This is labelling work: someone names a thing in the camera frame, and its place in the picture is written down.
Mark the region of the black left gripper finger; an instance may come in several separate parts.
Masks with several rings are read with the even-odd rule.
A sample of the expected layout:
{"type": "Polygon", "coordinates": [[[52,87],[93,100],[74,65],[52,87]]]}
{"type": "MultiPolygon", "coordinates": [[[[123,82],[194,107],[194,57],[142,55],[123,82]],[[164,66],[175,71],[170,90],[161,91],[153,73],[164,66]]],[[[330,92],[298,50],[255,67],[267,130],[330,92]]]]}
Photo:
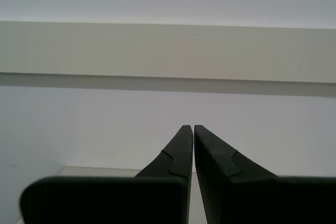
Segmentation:
{"type": "Polygon", "coordinates": [[[195,167],[208,223],[335,223],[335,178],[281,177],[202,125],[195,167]]]}
{"type": "Polygon", "coordinates": [[[134,177],[54,176],[24,189],[25,223],[187,223],[193,131],[182,126],[134,177]]]}

